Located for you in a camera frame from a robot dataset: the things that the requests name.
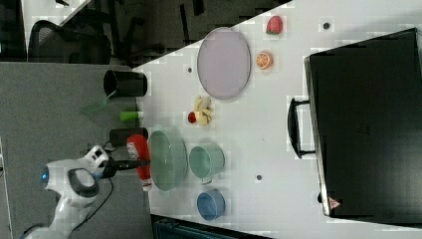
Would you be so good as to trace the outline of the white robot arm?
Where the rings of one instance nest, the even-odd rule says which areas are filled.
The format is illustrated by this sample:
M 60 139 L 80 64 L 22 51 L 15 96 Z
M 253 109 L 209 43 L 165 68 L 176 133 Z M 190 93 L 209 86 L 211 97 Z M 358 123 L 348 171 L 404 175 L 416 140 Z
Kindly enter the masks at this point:
M 88 221 L 89 213 L 100 192 L 99 181 L 111 178 L 118 170 L 149 165 L 146 160 L 114 160 L 100 145 L 83 157 L 47 163 L 41 181 L 46 190 L 59 196 L 53 221 L 35 224 L 19 239 L 68 239 L 72 232 Z

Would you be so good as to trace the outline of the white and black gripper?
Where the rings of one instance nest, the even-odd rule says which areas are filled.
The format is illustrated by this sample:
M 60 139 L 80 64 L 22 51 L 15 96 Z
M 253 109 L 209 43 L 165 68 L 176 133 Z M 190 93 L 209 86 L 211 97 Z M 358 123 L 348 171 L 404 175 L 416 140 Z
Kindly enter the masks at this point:
M 95 145 L 83 156 L 83 162 L 95 179 L 114 177 L 116 170 L 129 170 L 150 165 L 149 160 L 118 160 L 113 162 L 112 158 L 99 145 Z

